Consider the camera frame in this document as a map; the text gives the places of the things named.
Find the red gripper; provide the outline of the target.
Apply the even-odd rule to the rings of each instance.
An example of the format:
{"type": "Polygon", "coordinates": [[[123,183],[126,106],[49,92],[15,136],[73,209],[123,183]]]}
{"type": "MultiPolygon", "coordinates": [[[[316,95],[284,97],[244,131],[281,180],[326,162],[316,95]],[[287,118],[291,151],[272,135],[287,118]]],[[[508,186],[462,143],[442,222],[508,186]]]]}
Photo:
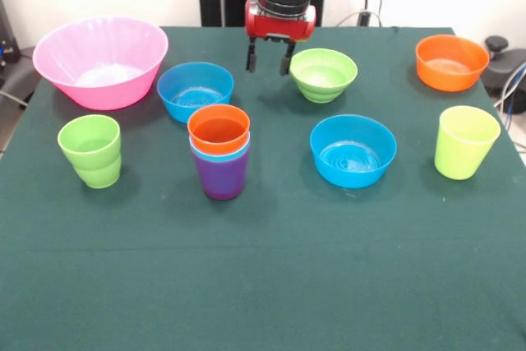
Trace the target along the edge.
{"type": "Polygon", "coordinates": [[[300,16],[284,18],[269,14],[260,8],[257,0],[246,0],[245,3],[245,31],[249,37],[246,70],[256,70],[256,39],[287,39],[285,55],[281,59],[279,74],[288,75],[291,59],[295,50],[294,42],[303,42],[310,39],[316,26],[316,8],[309,5],[300,16]]]}

